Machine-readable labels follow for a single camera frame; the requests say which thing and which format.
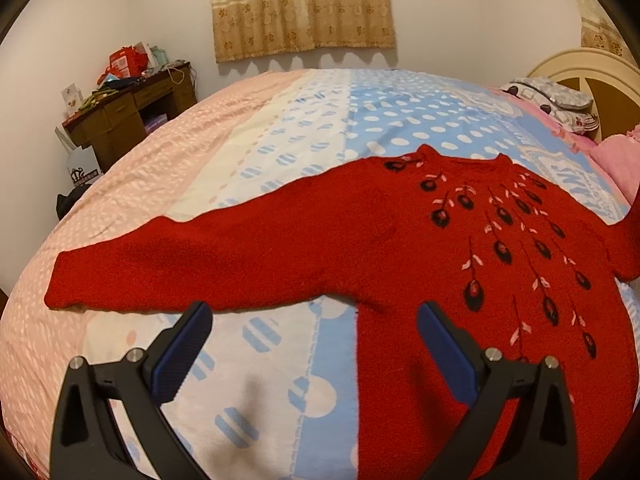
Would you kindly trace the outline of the red knitted sweater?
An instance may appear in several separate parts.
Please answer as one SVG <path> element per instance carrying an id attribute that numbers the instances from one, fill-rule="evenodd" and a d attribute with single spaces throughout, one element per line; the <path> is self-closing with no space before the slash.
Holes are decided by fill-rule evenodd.
<path id="1" fill-rule="evenodd" d="M 607 224 L 506 155 L 472 160 L 423 145 L 62 252 L 44 301 L 125 312 L 352 300 L 358 474 L 399 479 L 424 471 L 464 414 L 416 330 L 420 304 L 433 300 L 510 359 L 558 358 L 587 479 L 634 410 L 638 356 L 618 288 L 638 275 L 637 209 Z"/>

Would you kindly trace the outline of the pink blue patterned bedspread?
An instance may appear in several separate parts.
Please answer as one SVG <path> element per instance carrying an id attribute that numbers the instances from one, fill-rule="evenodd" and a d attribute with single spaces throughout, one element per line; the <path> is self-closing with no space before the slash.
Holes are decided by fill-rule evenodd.
<path id="1" fill-rule="evenodd" d="M 295 180 L 430 146 L 448 157 L 508 156 L 607 224 L 628 211 L 559 126 L 499 91 L 404 70 L 296 70 L 232 84 L 152 133 L 73 206 L 18 280 L 1 318 L 1 406 L 14 448 L 49 474 L 63 377 L 147 346 L 180 311 L 46 305 L 62 252 L 166 217 L 190 221 Z M 639 304 L 620 298 L 639 365 Z M 164 414 L 214 479 L 362 479 L 356 304 L 322 295 L 214 310 L 214 327 Z"/>

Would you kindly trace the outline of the black bag on floor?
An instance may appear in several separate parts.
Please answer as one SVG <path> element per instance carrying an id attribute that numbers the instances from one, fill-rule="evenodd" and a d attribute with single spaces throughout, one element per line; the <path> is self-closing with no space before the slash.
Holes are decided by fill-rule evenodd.
<path id="1" fill-rule="evenodd" d="M 81 197 L 88 191 L 90 184 L 82 184 L 76 186 L 70 191 L 70 194 L 58 194 L 56 198 L 55 211 L 58 216 L 58 220 L 62 220 L 66 214 L 70 212 L 73 206 L 81 199 Z"/>

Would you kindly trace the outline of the white paper bag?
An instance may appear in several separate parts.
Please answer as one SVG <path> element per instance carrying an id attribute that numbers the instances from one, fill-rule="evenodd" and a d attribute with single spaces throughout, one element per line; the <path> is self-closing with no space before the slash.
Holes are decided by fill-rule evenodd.
<path id="1" fill-rule="evenodd" d="M 76 146 L 61 126 L 56 126 L 55 135 L 67 153 L 66 168 L 75 188 L 84 184 L 93 184 L 102 176 L 102 171 L 92 146 Z"/>

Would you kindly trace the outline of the pink fluffy blanket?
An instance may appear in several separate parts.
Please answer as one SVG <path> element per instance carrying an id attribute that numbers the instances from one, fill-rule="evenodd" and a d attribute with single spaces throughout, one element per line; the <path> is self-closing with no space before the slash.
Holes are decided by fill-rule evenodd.
<path id="1" fill-rule="evenodd" d="M 632 204 L 640 182 L 639 127 L 608 136 L 590 151 L 591 158 L 611 177 Z"/>

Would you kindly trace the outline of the dark wooden desk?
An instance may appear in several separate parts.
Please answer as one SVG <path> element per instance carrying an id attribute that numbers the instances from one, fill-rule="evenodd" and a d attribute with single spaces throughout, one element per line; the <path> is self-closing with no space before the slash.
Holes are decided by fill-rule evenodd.
<path id="1" fill-rule="evenodd" d="M 173 120 L 197 102 L 192 65 L 181 62 L 76 113 L 63 129 L 73 144 L 92 148 L 107 171 L 146 139 L 147 122 L 160 116 Z"/>

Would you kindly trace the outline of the grey patterned pillow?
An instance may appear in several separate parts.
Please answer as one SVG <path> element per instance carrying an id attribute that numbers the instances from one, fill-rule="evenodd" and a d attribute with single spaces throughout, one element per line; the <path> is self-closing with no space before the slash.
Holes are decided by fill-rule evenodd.
<path id="1" fill-rule="evenodd" d="M 546 77 L 516 78 L 501 87 L 503 92 L 539 108 L 565 130 L 586 134 L 597 131 L 600 120 L 593 114 L 593 97 Z"/>

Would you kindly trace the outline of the white card on desk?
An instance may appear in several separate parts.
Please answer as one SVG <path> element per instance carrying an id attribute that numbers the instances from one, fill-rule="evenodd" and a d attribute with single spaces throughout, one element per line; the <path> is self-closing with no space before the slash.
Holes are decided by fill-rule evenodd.
<path id="1" fill-rule="evenodd" d="M 76 84 L 70 84 L 61 91 L 65 103 L 65 116 L 70 117 L 80 110 L 84 97 Z"/>

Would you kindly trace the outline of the cream wooden headboard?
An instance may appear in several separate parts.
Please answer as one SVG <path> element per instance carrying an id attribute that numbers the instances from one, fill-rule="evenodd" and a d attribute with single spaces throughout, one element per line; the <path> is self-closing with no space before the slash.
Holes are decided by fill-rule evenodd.
<path id="1" fill-rule="evenodd" d="M 529 77 L 545 76 L 589 94 L 599 129 L 588 133 L 596 143 L 634 130 L 639 123 L 639 70 L 623 58 L 595 48 L 562 51 L 538 63 Z"/>

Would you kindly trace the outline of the red gift box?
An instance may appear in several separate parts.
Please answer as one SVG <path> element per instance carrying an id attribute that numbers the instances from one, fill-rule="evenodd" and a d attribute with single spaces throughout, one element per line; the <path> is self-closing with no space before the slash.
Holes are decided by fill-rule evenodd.
<path id="1" fill-rule="evenodd" d="M 149 65 L 149 58 L 145 50 L 134 47 L 122 47 L 110 55 L 108 69 L 115 77 L 136 78 L 140 77 Z"/>

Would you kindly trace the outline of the beige patterned curtain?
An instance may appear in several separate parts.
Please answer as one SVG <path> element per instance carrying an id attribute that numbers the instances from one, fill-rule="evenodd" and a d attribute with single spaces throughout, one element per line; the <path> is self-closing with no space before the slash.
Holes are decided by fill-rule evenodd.
<path id="1" fill-rule="evenodd" d="M 390 0 L 210 0 L 210 6 L 218 63 L 396 47 Z"/>

